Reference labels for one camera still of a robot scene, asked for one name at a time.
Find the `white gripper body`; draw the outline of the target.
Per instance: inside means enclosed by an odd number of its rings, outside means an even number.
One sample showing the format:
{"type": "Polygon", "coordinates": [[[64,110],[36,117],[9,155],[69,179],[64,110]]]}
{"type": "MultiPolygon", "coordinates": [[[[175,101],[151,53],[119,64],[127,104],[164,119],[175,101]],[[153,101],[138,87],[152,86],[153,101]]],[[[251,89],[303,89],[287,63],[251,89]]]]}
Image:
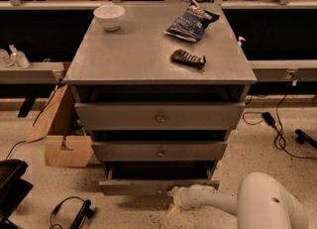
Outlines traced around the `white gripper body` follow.
{"type": "Polygon", "coordinates": [[[173,204],[181,210],[199,206],[198,192],[193,187],[175,187],[173,189],[173,204]]]}

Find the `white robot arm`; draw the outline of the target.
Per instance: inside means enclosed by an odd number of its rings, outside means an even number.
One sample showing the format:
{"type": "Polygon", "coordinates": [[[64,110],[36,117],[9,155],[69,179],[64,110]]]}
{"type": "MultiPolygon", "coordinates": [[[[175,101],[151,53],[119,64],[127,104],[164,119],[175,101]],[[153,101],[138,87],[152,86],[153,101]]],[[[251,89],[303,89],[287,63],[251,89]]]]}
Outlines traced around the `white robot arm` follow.
{"type": "Polygon", "coordinates": [[[304,205],[272,176],[251,172],[240,182],[237,194],[219,193],[214,187],[175,186],[167,216],[181,210],[212,206],[237,217],[237,229],[308,229],[304,205]]]}

